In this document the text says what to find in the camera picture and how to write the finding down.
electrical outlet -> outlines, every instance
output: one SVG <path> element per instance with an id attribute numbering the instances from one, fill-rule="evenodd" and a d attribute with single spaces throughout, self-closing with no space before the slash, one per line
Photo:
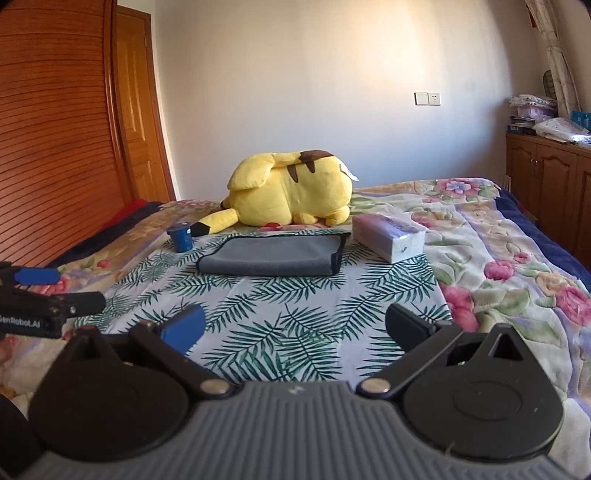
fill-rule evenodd
<path id="1" fill-rule="evenodd" d="M 427 92 L 415 93 L 414 94 L 414 102 L 417 105 L 428 105 L 429 104 L 429 94 Z"/>
<path id="2" fill-rule="evenodd" d="M 441 96 L 439 95 L 439 93 L 429 93 L 429 105 L 441 105 Z"/>

gray cloth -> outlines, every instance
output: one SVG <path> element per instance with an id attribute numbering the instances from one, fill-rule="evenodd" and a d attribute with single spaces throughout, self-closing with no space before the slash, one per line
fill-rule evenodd
<path id="1" fill-rule="evenodd" d="M 312 277 L 340 270 L 348 233 L 337 235 L 236 236 L 201 257 L 201 273 L 258 277 Z"/>

pikachu plush toy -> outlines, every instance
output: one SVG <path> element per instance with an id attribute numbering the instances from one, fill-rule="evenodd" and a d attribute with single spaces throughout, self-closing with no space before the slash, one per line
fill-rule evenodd
<path id="1" fill-rule="evenodd" d="M 357 178 L 343 162 L 323 150 L 263 153 L 243 160 L 228 183 L 230 195 L 220 212 L 191 227 L 193 236 L 218 233 L 235 223 L 335 226 L 349 218 Z"/>

tissue box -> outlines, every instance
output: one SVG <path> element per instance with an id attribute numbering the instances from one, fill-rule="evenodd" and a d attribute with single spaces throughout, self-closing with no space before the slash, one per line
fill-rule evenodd
<path id="1" fill-rule="evenodd" d="M 420 228 L 374 213 L 353 217 L 353 238 L 391 264 L 423 253 L 425 230 Z"/>

wooden door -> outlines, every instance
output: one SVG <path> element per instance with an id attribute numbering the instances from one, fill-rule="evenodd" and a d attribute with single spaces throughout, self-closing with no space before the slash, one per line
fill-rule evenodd
<path id="1" fill-rule="evenodd" d="M 132 199 L 113 97 L 112 0 L 0 11 L 0 260 L 44 265 Z"/>
<path id="2" fill-rule="evenodd" d="M 507 139 L 507 173 L 511 177 L 511 193 L 534 215 L 537 199 L 532 182 L 536 145 L 524 140 Z"/>
<path id="3" fill-rule="evenodd" d="M 573 220 L 574 256 L 591 270 L 591 157 L 577 158 Z"/>
<path id="4" fill-rule="evenodd" d="M 117 9 L 119 104 L 135 185 L 140 198 L 169 202 L 174 190 L 158 113 L 150 15 Z"/>
<path id="5" fill-rule="evenodd" d="M 577 155 L 544 145 L 537 146 L 534 178 L 540 179 L 539 226 L 561 247 L 572 250 L 572 214 L 576 187 Z"/>

